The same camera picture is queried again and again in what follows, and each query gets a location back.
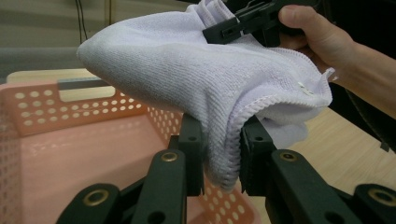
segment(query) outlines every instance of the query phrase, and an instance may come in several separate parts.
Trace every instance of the pink basket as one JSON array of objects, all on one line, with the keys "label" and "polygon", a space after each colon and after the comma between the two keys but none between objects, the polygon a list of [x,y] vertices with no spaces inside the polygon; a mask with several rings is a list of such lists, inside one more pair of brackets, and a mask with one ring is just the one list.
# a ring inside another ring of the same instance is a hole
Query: pink basket
[{"label": "pink basket", "polygon": [[[54,223],[95,183],[120,189],[146,175],[178,134],[181,115],[111,97],[63,102],[55,81],[0,86],[1,223]],[[189,223],[261,223],[248,197],[205,182],[189,198]]]}]

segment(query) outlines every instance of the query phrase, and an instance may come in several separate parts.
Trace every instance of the black cable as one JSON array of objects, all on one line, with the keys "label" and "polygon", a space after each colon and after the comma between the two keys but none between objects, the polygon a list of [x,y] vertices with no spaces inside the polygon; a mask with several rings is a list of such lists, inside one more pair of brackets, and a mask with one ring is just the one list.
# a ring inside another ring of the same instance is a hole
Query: black cable
[{"label": "black cable", "polygon": [[78,2],[79,2],[79,9],[81,11],[82,29],[84,30],[85,40],[87,40],[88,37],[87,37],[87,31],[85,30],[84,12],[82,10],[81,0],[78,0]]},{"label": "black cable", "polygon": [[78,14],[78,30],[79,30],[79,44],[82,44],[82,37],[81,37],[81,21],[79,18],[79,6],[78,6],[78,0],[76,0],[76,7],[77,7],[77,14]]}]

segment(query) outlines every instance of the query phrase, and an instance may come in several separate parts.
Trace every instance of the light wood surface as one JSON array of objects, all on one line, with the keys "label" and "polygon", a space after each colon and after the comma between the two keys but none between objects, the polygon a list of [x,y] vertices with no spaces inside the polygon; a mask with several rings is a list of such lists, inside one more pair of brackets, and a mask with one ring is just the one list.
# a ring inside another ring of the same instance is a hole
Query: light wood surface
[{"label": "light wood surface", "polygon": [[[8,82],[91,77],[85,69],[31,71],[11,74]],[[328,184],[349,194],[363,183],[376,183],[396,189],[396,154],[380,148],[380,143],[346,119],[325,108],[307,122],[308,138],[290,149],[303,154]],[[250,197],[270,223],[264,198]]]}]

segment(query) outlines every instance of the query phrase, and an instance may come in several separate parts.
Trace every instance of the white towel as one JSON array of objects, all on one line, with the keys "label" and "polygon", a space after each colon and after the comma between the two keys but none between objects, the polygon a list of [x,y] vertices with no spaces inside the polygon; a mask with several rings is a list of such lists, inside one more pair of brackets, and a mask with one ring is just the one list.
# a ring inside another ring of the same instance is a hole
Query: white towel
[{"label": "white towel", "polygon": [[257,114],[276,146],[288,147],[332,100],[327,76],[303,54],[264,48],[251,35],[207,44],[202,31],[231,17],[220,0],[203,0],[185,12],[118,22],[78,49],[87,69],[114,87],[200,120],[205,173],[226,191],[239,175],[239,133],[248,118]]}]

